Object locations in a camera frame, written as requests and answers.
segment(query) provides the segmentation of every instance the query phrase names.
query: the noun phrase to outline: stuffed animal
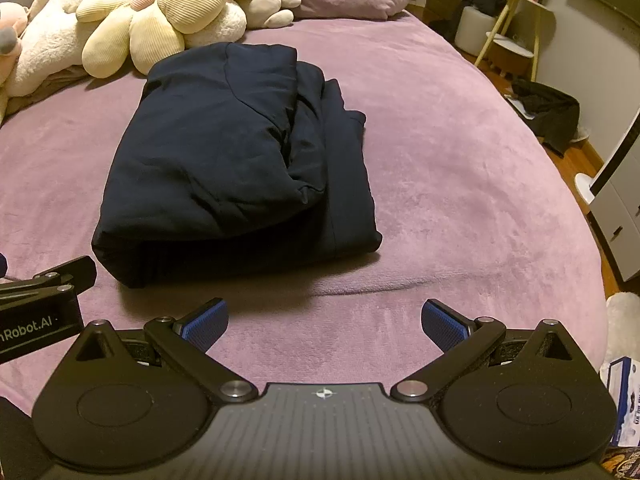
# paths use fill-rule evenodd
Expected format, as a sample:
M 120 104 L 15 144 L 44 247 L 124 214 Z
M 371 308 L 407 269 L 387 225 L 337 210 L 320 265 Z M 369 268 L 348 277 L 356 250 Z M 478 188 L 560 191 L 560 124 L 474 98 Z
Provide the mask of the stuffed animal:
M 246 15 L 246 28 L 287 27 L 301 0 L 236 0 Z
M 293 16 L 281 7 L 299 4 L 300 0 L 34 0 L 28 24 L 23 7 L 0 4 L 0 26 L 8 23 L 15 31 L 0 28 L 0 123 L 9 98 L 30 96 L 73 66 L 105 78 L 131 56 L 137 69 L 147 74 L 156 62 L 185 48 L 237 41 L 248 20 L 250 28 L 289 25 Z
M 18 4 L 0 3 L 0 84 L 9 77 L 22 51 L 20 35 L 27 27 L 28 12 Z
M 20 37 L 26 32 L 27 24 L 38 15 L 48 1 L 34 0 L 31 9 L 11 2 L 0 3 L 0 123 L 4 118 L 9 97 L 17 95 L 13 93 L 12 84 L 20 58 L 30 56 L 22 56 L 25 43 L 24 38 Z
M 237 41 L 246 18 L 233 0 L 83 0 L 80 23 L 103 20 L 82 51 L 89 74 L 105 78 L 131 56 L 148 74 L 161 59 L 189 46 Z

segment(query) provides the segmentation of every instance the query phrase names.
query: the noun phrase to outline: white cabinet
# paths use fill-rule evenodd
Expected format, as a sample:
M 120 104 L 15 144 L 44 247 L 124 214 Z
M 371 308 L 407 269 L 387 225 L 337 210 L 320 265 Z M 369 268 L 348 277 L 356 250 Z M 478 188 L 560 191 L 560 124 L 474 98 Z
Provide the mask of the white cabinet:
M 640 139 L 591 202 L 623 280 L 640 273 Z
M 640 272 L 640 233 L 609 180 L 591 202 L 591 213 L 598 221 L 623 280 Z

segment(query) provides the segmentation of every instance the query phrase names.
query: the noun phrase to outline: navy blue garment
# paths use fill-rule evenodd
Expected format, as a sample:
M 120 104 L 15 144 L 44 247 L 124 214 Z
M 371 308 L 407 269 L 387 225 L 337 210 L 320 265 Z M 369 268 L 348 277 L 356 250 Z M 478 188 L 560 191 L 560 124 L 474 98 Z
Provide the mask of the navy blue garment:
M 373 252 L 365 116 L 282 45 L 157 63 L 116 151 L 92 246 L 137 287 Z

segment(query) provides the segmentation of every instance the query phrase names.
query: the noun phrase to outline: box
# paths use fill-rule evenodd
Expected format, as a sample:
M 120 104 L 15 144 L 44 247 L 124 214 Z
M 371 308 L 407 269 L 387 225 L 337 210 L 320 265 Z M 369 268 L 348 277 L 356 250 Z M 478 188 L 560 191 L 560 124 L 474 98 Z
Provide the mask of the box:
M 613 397 L 618 410 L 616 431 L 611 445 L 640 446 L 640 362 L 623 357 L 604 365 L 600 378 Z

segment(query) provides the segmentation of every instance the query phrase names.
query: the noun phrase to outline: purple fleece bedspread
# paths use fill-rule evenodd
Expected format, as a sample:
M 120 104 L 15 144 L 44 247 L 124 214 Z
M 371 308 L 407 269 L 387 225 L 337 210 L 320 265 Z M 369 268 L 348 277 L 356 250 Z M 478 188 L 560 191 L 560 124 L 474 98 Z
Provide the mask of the purple fleece bedspread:
M 439 355 L 420 328 L 422 303 L 438 298 L 512 328 L 561 319 L 600 365 L 607 321 L 590 230 L 536 137 L 478 70 L 406 12 L 388 22 L 303 20 L 246 41 L 296 47 L 338 78 L 347 108 L 366 113 L 380 250 L 287 274 L 143 290 L 98 268 L 80 299 L 86 322 L 138 328 L 221 296 L 230 325 L 209 353 L 258 387 L 389 387 Z M 91 254 L 107 172 L 143 83 L 132 73 L 83 82 L 2 126 L 0 252 L 10 275 Z M 0 365 L 0 395 L 30 411 L 69 345 Z

